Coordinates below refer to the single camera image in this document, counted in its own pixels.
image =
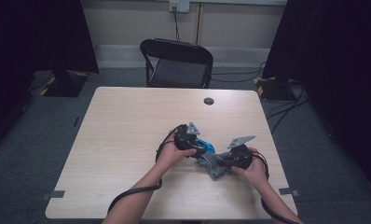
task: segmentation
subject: forearm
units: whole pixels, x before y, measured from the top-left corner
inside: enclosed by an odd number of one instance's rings
[[[293,220],[299,224],[303,223],[299,217],[285,204],[282,198],[276,193],[273,187],[267,182],[262,187],[258,187],[258,193],[261,195],[267,207],[275,214]],[[273,218],[274,223],[282,223]]]
[[[131,189],[140,187],[151,187],[158,184],[159,180],[168,171],[169,167],[155,164],[150,171],[142,177]],[[154,191],[135,193],[119,200],[110,213],[107,215],[103,224],[108,223],[138,223],[147,207]]]

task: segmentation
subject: gray carpet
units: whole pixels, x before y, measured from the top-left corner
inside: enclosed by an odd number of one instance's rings
[[[251,72],[258,68],[214,68],[214,73]],[[38,72],[32,86],[49,72]],[[253,75],[214,75],[242,81]],[[43,86],[32,91],[28,109],[0,142],[0,223],[100,223],[100,220],[50,220],[43,193],[54,190],[90,99],[100,86],[143,87],[143,68],[102,68],[91,75],[78,98],[43,97]],[[255,90],[252,80],[220,82],[211,89]],[[299,94],[301,86],[294,85]],[[303,93],[300,100],[307,99]],[[262,102],[266,114],[289,105]],[[272,129],[282,114],[268,120]],[[306,223],[371,223],[371,186],[352,158],[330,138],[323,118],[309,104],[291,110],[273,138],[299,216]],[[251,223],[270,223],[254,221]]]

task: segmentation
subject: table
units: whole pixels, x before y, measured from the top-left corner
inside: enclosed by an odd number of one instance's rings
[[[213,98],[213,105],[204,99]],[[199,138],[216,153],[235,137],[256,135],[246,145],[268,160],[270,183],[288,188],[259,98],[254,91],[100,87],[94,93],[55,190],[48,218],[104,218],[112,200],[154,164],[156,150],[170,130],[193,121]],[[283,200],[296,213],[291,194]],[[211,180],[196,160],[181,160],[163,177],[143,220],[270,218],[258,192],[240,176]]]

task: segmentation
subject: chair backrest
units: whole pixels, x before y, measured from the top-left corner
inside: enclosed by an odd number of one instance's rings
[[[150,56],[180,62],[209,64],[210,70],[213,66],[212,54],[204,47],[190,43],[151,38],[141,43],[140,50],[147,61]]]

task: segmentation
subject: hand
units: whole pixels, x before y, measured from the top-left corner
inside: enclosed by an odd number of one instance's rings
[[[258,150],[253,147],[249,147],[249,149],[252,152],[258,152]],[[234,173],[243,176],[243,178],[257,190],[262,189],[268,184],[264,163],[258,158],[253,158],[252,164],[245,170],[236,166],[232,166],[231,169]]]
[[[169,169],[183,157],[189,157],[195,153],[197,153],[197,150],[194,148],[187,150],[178,149],[174,144],[174,133],[172,133],[159,155],[157,164],[162,164]]]

